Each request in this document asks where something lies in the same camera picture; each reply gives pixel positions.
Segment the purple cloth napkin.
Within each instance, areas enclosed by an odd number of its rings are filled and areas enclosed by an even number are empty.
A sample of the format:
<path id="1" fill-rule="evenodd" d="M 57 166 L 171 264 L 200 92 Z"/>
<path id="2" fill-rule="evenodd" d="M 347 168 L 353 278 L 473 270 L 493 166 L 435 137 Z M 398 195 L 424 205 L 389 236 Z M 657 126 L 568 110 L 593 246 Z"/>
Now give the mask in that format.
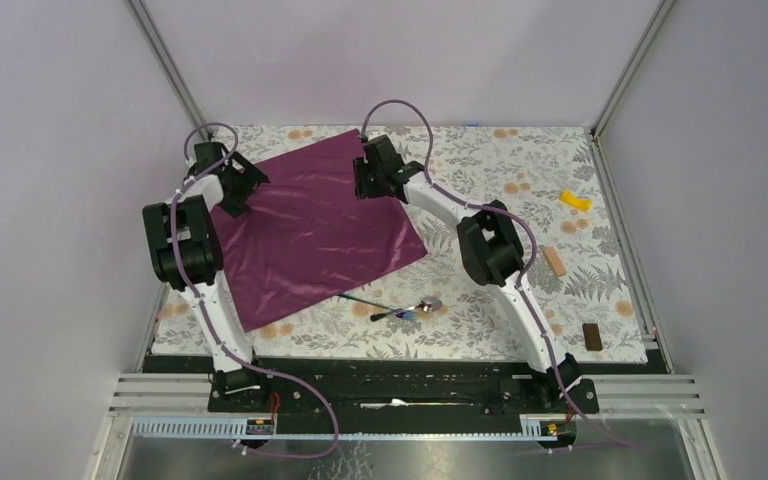
<path id="1" fill-rule="evenodd" d="M 258 163 L 269 181 L 233 217 L 211 212 L 245 331 L 269 325 L 423 259 L 395 198 L 359 199 L 356 130 Z"/>

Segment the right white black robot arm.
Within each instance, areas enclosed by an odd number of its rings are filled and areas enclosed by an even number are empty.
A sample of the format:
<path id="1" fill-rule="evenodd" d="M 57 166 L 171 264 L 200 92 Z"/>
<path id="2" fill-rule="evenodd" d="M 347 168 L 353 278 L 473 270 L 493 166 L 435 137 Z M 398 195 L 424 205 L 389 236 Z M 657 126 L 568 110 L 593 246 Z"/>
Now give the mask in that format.
<path id="1" fill-rule="evenodd" d="M 536 254 L 525 252 L 515 227 L 519 218 L 500 201 L 479 204 L 459 197 L 431 179 L 423 165 L 405 162 L 385 135 L 362 135 L 360 141 L 363 153 L 353 162 L 356 196 L 396 198 L 455 229 L 464 271 L 490 290 L 525 348 L 526 364 L 538 379 L 535 402 L 549 412 L 561 410 L 582 373 L 574 356 L 556 346 L 528 282 Z"/>

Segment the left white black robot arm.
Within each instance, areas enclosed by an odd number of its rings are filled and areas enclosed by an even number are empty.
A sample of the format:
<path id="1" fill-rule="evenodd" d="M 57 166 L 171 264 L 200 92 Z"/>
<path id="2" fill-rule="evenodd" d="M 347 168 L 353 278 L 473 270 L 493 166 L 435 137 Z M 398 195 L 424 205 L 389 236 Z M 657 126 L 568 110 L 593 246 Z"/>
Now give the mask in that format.
<path id="1" fill-rule="evenodd" d="M 151 264 L 160 282 L 193 310 L 210 341 L 212 396 L 233 398 L 245 410 L 256 411 L 269 401 L 271 387 L 235 318 L 211 213 L 218 209 L 232 218 L 249 213 L 247 201 L 269 179 L 220 142 L 198 143 L 194 154 L 181 190 L 142 209 Z"/>

